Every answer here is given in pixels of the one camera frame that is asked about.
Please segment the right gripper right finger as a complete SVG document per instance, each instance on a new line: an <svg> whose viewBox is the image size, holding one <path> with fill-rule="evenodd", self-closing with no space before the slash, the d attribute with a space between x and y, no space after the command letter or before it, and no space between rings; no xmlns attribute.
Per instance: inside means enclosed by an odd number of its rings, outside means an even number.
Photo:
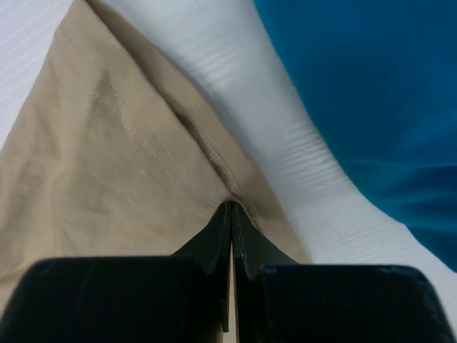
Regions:
<svg viewBox="0 0 457 343"><path fill-rule="evenodd" d="M427 278L401 265L299 264L237 204L231 236L239 342L454 342Z"/></svg>

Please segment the beige polo shirt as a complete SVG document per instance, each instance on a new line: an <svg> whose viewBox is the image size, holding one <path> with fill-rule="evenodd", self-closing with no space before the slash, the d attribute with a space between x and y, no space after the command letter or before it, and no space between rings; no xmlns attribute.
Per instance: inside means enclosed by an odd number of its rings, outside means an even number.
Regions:
<svg viewBox="0 0 457 343"><path fill-rule="evenodd" d="M1 150L1 340L35 263L169 256L225 203L306 261L266 178L199 90L108 5L74 1Z"/></svg>

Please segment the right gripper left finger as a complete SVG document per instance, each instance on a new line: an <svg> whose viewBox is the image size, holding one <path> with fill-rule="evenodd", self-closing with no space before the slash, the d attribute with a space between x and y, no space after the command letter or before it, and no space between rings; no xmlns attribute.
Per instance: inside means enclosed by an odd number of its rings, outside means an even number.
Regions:
<svg viewBox="0 0 457 343"><path fill-rule="evenodd" d="M230 203L169 256L44 259L6 307L8 342L221 342L229 329Z"/></svg>

